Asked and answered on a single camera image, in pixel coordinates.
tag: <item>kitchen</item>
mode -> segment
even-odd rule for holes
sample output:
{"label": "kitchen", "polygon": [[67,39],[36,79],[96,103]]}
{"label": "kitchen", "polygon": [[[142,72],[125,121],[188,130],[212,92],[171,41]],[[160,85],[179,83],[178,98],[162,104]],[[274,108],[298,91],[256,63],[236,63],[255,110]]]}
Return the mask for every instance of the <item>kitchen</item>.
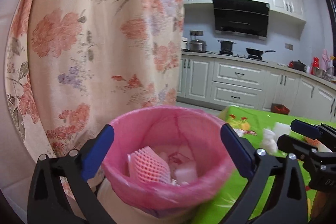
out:
{"label": "kitchen", "polygon": [[336,121],[336,86],[330,77],[310,74],[314,57],[321,68],[332,63],[326,0],[184,0],[184,4],[187,47],[201,52],[182,52],[179,102],[217,110],[233,104],[264,111],[281,104],[290,115]]}

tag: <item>kitchen counter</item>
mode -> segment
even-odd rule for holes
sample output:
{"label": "kitchen counter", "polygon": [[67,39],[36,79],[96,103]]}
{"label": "kitchen counter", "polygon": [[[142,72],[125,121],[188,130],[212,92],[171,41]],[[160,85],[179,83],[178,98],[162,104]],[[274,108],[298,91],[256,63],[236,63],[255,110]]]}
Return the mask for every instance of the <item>kitchen counter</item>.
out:
{"label": "kitchen counter", "polygon": [[261,66],[266,66],[270,68],[275,68],[275,69],[281,69],[284,71],[288,71],[291,73],[296,73],[298,75],[305,76],[307,78],[310,78],[314,81],[317,81],[323,85],[328,86],[329,88],[332,88],[333,90],[336,90],[336,84],[332,82],[328,82],[322,78],[316,77],[314,75],[305,73],[303,71],[295,70],[292,68],[288,68],[285,66],[281,66],[278,63],[267,61],[267,62],[262,62],[259,60],[253,60],[253,59],[248,59],[248,58],[241,58],[241,57],[236,57],[236,56],[229,56],[229,55],[220,55],[220,54],[209,54],[209,53],[202,53],[202,52],[182,52],[182,55],[188,56],[203,56],[203,57],[210,57],[210,58],[218,58],[218,59],[227,59],[227,60],[235,60],[235,61],[240,61],[240,62],[246,62],[246,63],[251,63],[251,64],[256,64],[256,65],[261,65]]}

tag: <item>electrical outlet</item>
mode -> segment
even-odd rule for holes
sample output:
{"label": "electrical outlet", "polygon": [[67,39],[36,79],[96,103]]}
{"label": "electrical outlet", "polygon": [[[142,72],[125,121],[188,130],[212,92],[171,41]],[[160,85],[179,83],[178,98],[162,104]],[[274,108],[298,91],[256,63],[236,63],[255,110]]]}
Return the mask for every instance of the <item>electrical outlet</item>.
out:
{"label": "electrical outlet", "polygon": [[195,35],[197,37],[203,36],[203,31],[190,31],[190,35]]}
{"label": "electrical outlet", "polygon": [[288,43],[285,43],[285,48],[289,49],[289,50],[293,50],[293,45],[292,44],[288,44]]}

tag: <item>black range hood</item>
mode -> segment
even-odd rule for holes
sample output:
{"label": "black range hood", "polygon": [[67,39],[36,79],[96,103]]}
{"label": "black range hood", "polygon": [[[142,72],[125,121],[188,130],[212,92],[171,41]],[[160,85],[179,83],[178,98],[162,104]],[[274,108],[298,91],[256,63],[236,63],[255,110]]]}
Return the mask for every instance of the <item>black range hood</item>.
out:
{"label": "black range hood", "polygon": [[216,33],[265,40],[269,4],[254,0],[213,0]]}

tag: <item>red bottle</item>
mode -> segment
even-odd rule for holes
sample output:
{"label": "red bottle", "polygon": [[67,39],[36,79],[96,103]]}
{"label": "red bottle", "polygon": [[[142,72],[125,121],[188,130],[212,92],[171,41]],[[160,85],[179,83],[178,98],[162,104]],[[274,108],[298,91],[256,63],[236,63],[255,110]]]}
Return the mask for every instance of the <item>red bottle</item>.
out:
{"label": "red bottle", "polygon": [[315,68],[319,68],[320,64],[319,64],[319,59],[317,57],[314,57],[313,63],[311,64],[311,68],[310,68],[310,74],[313,74],[313,67]]}

